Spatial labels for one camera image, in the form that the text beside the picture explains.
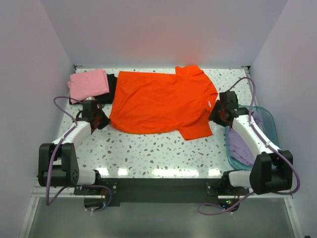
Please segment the orange t shirt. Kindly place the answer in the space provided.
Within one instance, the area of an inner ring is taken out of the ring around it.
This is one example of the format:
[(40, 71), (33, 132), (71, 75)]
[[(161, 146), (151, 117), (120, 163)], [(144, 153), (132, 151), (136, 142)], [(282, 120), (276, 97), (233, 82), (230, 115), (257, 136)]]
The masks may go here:
[(111, 125), (131, 134), (179, 131), (185, 140), (212, 135), (209, 115), (216, 87), (198, 66), (174, 74), (120, 71), (110, 113)]

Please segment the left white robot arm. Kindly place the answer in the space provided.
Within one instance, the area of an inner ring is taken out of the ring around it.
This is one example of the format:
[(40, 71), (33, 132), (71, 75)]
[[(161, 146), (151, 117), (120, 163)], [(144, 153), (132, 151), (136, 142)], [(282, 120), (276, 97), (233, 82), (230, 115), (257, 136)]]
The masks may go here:
[(81, 117), (71, 117), (73, 123), (62, 136), (39, 147), (37, 178), (40, 186), (85, 185), (91, 194), (101, 192), (103, 183), (99, 172), (79, 168), (76, 149), (95, 130), (109, 125), (110, 120), (97, 100), (84, 100), (81, 105)]

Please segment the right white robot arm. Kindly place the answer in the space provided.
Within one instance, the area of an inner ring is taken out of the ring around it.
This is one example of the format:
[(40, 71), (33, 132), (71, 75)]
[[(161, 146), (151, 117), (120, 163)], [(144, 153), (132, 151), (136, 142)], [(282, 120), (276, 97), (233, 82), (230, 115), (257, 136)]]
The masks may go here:
[(234, 91), (222, 92), (209, 119), (223, 127), (230, 127), (249, 147), (254, 163), (250, 171), (224, 172), (221, 190), (233, 194), (238, 187), (250, 188), (255, 194), (289, 190), (293, 181), (293, 156), (272, 143), (256, 124), (251, 108), (239, 107)]

